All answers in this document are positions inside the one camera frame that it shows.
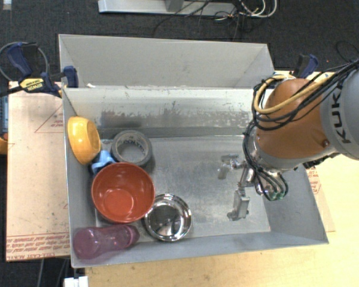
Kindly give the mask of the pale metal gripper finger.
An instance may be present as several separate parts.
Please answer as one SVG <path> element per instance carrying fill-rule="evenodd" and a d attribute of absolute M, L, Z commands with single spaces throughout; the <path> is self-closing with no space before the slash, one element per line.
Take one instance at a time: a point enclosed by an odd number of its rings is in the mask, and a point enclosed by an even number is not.
<path fill-rule="evenodd" d="M 221 157 L 221 166 L 218 168 L 218 179 L 225 179 L 227 173 L 241 168 L 238 154 L 228 154 Z"/>
<path fill-rule="evenodd" d="M 236 190 L 233 199 L 233 209 L 227 214 L 230 221 L 238 221 L 245 219 L 248 215 L 248 206 L 250 197 L 245 194 L 245 191 Z"/>

